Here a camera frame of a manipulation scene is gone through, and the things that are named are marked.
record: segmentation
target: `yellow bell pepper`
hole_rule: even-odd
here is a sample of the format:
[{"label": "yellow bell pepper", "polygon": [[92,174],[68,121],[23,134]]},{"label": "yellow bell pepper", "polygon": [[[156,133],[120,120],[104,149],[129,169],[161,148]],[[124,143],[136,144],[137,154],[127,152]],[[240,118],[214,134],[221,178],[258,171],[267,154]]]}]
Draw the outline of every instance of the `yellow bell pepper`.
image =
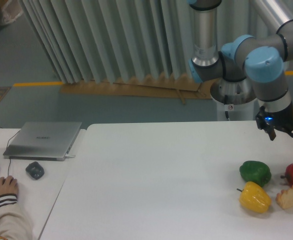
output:
[{"label": "yellow bell pepper", "polygon": [[239,201],[243,207],[261,214],[265,213],[272,203],[271,198],[263,188],[252,181],[245,184]]}]

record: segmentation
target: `striped sleeve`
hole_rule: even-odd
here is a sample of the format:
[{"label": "striped sleeve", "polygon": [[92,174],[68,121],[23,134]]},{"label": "striped sleeve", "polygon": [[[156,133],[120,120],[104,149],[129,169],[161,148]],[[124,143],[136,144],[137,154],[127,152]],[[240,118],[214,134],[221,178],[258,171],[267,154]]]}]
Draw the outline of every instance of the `striped sleeve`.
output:
[{"label": "striped sleeve", "polygon": [[0,195],[0,208],[6,205],[16,204],[18,202],[17,195],[3,194]]}]

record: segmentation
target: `bread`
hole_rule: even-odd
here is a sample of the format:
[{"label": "bread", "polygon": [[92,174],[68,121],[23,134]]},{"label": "bread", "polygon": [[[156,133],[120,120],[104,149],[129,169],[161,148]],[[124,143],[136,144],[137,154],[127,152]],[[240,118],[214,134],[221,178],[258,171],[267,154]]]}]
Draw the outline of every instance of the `bread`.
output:
[{"label": "bread", "polygon": [[283,209],[293,207],[293,185],[288,190],[282,190],[276,195],[276,202]]}]

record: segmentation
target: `green bell pepper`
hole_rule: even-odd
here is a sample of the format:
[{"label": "green bell pepper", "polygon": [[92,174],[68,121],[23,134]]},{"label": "green bell pepper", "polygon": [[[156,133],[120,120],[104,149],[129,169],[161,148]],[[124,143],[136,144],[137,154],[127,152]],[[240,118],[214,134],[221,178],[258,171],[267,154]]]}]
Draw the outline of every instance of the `green bell pepper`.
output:
[{"label": "green bell pepper", "polygon": [[241,177],[246,182],[254,182],[260,187],[271,180],[270,168],[260,161],[245,161],[239,170]]}]

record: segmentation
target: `laptop logo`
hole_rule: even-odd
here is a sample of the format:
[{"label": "laptop logo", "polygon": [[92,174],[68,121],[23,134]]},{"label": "laptop logo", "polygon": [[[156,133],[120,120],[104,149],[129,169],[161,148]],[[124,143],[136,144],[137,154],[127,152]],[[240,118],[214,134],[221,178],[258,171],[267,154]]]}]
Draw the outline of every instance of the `laptop logo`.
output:
[{"label": "laptop logo", "polygon": [[36,139],[50,139],[50,136],[37,136]]}]

